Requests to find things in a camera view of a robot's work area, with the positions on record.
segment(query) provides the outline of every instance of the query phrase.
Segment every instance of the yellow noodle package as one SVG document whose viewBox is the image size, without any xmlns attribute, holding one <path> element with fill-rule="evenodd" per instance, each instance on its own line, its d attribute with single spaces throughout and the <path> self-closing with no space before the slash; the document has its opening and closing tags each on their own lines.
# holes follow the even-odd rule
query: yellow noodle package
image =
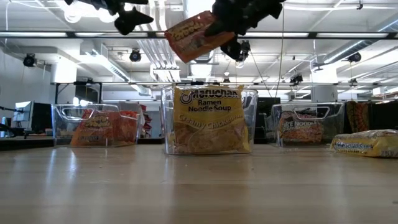
<svg viewBox="0 0 398 224">
<path fill-rule="evenodd" d="M 398 131 L 373 130 L 338 134 L 331 143 L 336 152 L 368 157 L 398 157 Z"/>
<path fill-rule="evenodd" d="M 174 154 L 249 153 L 243 87 L 174 88 Z"/>
</svg>

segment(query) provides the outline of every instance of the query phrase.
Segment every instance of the clear plastic bin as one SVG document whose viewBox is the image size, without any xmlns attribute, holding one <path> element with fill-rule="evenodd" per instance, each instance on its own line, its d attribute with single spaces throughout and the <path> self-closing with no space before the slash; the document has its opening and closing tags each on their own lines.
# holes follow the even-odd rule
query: clear plastic bin
<svg viewBox="0 0 398 224">
<path fill-rule="evenodd" d="M 163 88 L 165 153 L 250 153 L 256 107 L 256 90 L 213 85 Z"/>
<path fill-rule="evenodd" d="M 322 146 L 344 130 L 344 103 L 287 103 L 272 107 L 277 145 Z"/>
<path fill-rule="evenodd" d="M 135 144 L 139 114 L 114 105 L 52 105 L 54 146 L 114 147 Z"/>
</svg>

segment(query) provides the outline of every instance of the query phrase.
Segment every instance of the wooden table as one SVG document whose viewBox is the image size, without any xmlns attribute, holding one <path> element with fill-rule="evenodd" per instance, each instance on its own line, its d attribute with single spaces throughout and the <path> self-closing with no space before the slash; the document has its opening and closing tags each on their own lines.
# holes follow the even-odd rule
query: wooden table
<svg viewBox="0 0 398 224">
<path fill-rule="evenodd" d="M 0 223 L 398 223 L 398 160 L 256 146 L 0 152 Z"/>
</svg>

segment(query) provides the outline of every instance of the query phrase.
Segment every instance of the desk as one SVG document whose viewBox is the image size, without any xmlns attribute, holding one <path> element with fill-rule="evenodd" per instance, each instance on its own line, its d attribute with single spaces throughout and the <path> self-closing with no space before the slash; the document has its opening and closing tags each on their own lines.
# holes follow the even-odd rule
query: desk
<svg viewBox="0 0 398 224">
<path fill-rule="evenodd" d="M 162 145 L 0 152 L 2 223 L 398 223 L 398 160 Z"/>
</svg>

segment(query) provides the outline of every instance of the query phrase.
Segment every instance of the orange noodle package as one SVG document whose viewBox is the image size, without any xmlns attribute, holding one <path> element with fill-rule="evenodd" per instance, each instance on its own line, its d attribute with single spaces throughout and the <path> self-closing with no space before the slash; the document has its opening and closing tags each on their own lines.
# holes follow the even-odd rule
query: orange noodle package
<svg viewBox="0 0 398 224">
<path fill-rule="evenodd" d="M 71 146 L 125 146 L 137 137 L 137 113 L 85 110 Z"/>
<path fill-rule="evenodd" d="M 205 37 L 205 30 L 214 21 L 212 13 L 204 11 L 165 31 L 171 48 L 184 63 L 210 52 L 235 36 L 232 32 L 222 32 Z"/>
</svg>

